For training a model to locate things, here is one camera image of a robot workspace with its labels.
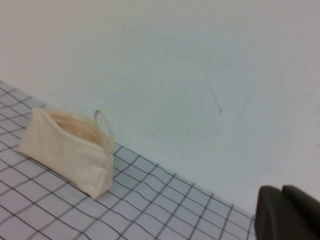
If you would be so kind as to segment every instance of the dark plastic object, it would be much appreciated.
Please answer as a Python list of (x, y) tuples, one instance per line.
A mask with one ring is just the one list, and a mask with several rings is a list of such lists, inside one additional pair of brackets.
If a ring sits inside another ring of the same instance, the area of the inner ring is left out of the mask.
[(259, 190), (257, 240), (320, 240), (320, 203), (294, 186)]

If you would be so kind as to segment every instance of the floor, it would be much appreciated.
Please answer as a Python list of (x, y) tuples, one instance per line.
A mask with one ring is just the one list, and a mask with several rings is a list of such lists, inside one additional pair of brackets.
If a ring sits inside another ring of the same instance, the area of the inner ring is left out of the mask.
[(0, 239), (255, 240), (254, 216), (117, 144), (114, 186), (97, 200), (17, 152), (43, 106), (0, 82)]

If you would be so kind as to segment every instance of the cream canvas bag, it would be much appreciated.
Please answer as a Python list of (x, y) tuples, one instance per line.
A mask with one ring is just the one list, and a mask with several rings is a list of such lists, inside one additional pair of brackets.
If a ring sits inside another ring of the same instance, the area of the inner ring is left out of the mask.
[(19, 151), (62, 175), (93, 199), (113, 185), (114, 135), (82, 115), (34, 108)]

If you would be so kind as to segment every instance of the bag handle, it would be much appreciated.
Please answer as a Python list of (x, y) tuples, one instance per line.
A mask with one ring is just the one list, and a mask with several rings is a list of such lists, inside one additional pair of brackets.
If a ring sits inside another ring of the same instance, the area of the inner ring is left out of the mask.
[[(99, 123), (98, 123), (98, 115), (101, 114), (102, 117), (104, 118), (104, 121), (106, 123), (106, 126), (108, 128), (108, 132), (109, 132), (109, 144), (106, 143), (106, 139), (104, 137), (104, 132), (101, 130), (101, 128), (99, 127)], [(113, 154), (113, 150), (115, 149), (115, 136), (114, 136), (114, 133), (112, 132), (111, 130), (111, 127), (110, 127), (110, 124), (106, 118), (106, 116), (100, 111), (100, 110), (95, 110), (94, 112), (94, 120), (97, 124), (97, 126), (99, 127), (99, 133), (100, 133), (100, 136), (103, 140), (103, 143), (104, 143), (104, 150), (105, 150), (105, 153), (107, 155), (109, 154)]]

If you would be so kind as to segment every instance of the grid mat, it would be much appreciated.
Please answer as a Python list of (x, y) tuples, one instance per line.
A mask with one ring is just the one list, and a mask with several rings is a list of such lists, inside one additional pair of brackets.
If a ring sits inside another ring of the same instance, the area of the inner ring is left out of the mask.
[(41, 101), (0, 82), (0, 239), (255, 240), (254, 216), (116, 145), (113, 188), (89, 198), (18, 153)]

